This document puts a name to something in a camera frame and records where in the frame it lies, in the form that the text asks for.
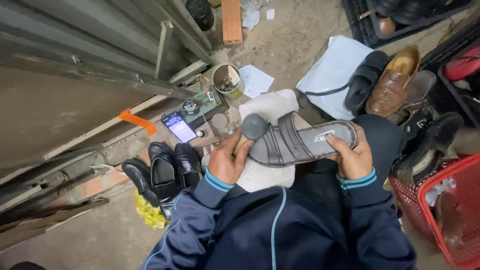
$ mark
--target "navy track jacket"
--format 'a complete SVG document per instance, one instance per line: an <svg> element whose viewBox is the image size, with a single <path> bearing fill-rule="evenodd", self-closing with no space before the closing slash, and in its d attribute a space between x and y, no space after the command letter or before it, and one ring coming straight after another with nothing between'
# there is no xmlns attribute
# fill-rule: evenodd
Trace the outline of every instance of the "navy track jacket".
<svg viewBox="0 0 480 270"><path fill-rule="evenodd" d="M170 227L139 270L415 269L415 250L375 169L338 180L350 205L347 228L318 202L282 187L221 203L233 185L207 171L177 196Z"/></svg>

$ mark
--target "jacket sleeve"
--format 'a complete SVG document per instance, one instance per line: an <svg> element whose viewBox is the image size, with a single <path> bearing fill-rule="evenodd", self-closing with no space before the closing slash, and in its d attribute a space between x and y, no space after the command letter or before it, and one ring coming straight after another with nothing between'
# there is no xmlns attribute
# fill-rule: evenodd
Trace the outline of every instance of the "jacket sleeve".
<svg viewBox="0 0 480 270"><path fill-rule="evenodd" d="M207 173L197 187L180 192L168 230L139 270L186 269L197 264L212 237L218 205L233 185Z"/></svg>
<svg viewBox="0 0 480 270"><path fill-rule="evenodd" d="M375 169L356 180L337 178L351 210L349 251L367 269L415 269L415 249L401 230L394 197L377 183Z"/></svg>

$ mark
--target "jacket cuff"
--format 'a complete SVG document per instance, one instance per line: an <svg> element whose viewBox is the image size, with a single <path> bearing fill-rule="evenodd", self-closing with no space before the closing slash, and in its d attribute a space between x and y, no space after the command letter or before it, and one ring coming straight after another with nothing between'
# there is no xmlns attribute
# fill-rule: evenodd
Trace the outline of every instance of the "jacket cuff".
<svg viewBox="0 0 480 270"><path fill-rule="evenodd" d="M233 184L226 184L214 177L207 168L205 177L198 182L193 196L203 205L217 208L220 201L233 186Z"/></svg>
<svg viewBox="0 0 480 270"><path fill-rule="evenodd" d="M375 168L367 176L347 180L336 176L344 194L350 198L352 207L361 207L376 204L387 200L390 192L384 190L381 185L376 183L377 176Z"/></svg>

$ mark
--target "black pants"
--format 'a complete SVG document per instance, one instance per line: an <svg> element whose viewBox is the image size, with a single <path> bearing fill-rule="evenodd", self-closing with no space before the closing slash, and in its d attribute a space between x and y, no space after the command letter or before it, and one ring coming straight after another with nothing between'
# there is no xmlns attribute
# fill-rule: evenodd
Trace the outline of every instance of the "black pants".
<svg viewBox="0 0 480 270"><path fill-rule="evenodd" d="M365 114L352 120L365 131L367 142L372 149L373 167L377 174L377 184L383 185L393 162L400 157L407 140L402 129L387 119ZM343 194L336 179L337 163L328 159L317 161L312 173L295 179L292 189L325 204L332 213L342 219Z"/></svg>

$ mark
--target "red plastic basket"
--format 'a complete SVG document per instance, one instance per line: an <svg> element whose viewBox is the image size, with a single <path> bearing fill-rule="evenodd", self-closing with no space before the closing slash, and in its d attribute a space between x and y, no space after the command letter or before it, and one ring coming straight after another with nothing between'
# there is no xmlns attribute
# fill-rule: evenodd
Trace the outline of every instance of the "red plastic basket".
<svg viewBox="0 0 480 270"><path fill-rule="evenodd" d="M456 188L450 192L456 197L457 210L466 222L462 236L465 246L452 251L448 250L425 200L433 186L449 177L455 179ZM447 160L418 185L409 185L395 177L390 177L390 183L412 225L438 245L449 264L459 269L480 267L480 154Z"/></svg>

